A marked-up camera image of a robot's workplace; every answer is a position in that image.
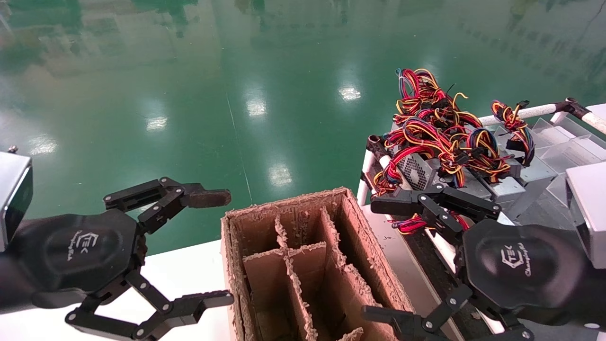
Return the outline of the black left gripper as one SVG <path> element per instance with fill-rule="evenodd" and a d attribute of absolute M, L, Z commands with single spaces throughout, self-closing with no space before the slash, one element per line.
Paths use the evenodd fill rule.
<path fill-rule="evenodd" d="M 227 188 L 179 183 L 169 177 L 104 197 L 98 215 L 66 214 L 24 220 L 14 235 L 14 307 L 64 308 L 69 326 L 116 341 L 158 341 L 172 329 L 197 324 L 211 308 L 234 304 L 228 290 L 169 301 L 140 274 L 147 246 L 143 234 L 158 231 L 184 208 L 227 206 Z M 138 222 L 124 212 L 147 206 Z M 96 314 L 132 287 L 154 308 L 140 324 Z"/>

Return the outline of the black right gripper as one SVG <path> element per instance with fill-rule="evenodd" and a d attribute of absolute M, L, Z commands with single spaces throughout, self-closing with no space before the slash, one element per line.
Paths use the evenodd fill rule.
<path fill-rule="evenodd" d="M 422 229 L 463 233 L 466 279 L 490 309 L 534 323 L 592 322 L 592 263 L 576 232 L 496 222 L 500 205 L 443 184 L 373 197 L 371 211 L 391 216 L 392 229 L 402 235 Z M 464 217 L 479 223 L 471 227 Z M 399 341 L 448 341 L 439 330 L 473 297 L 470 287 L 460 285 L 426 317 L 370 305 L 362 307 L 361 316 L 389 324 Z M 534 341 L 513 315 L 496 314 L 504 332 L 476 341 Z"/>

